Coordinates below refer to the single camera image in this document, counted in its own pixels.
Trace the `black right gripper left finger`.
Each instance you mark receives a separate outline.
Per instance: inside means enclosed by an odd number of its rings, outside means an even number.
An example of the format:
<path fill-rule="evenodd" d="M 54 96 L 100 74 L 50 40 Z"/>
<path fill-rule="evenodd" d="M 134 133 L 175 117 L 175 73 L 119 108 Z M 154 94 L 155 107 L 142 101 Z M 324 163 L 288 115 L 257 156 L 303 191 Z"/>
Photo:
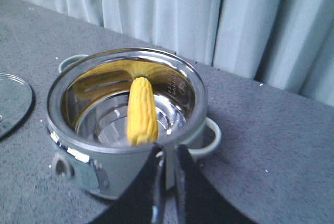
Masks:
<path fill-rule="evenodd" d="M 154 143 L 126 191 L 91 223 L 163 223 L 164 150 Z"/>

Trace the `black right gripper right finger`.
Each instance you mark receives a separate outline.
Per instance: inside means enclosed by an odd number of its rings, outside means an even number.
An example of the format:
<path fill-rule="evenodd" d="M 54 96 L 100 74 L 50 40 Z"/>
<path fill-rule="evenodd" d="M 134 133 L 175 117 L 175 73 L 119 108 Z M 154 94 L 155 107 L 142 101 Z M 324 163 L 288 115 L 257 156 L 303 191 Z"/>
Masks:
<path fill-rule="evenodd" d="M 179 223 L 254 223 L 220 195 L 185 145 L 175 153 L 175 186 Z"/>

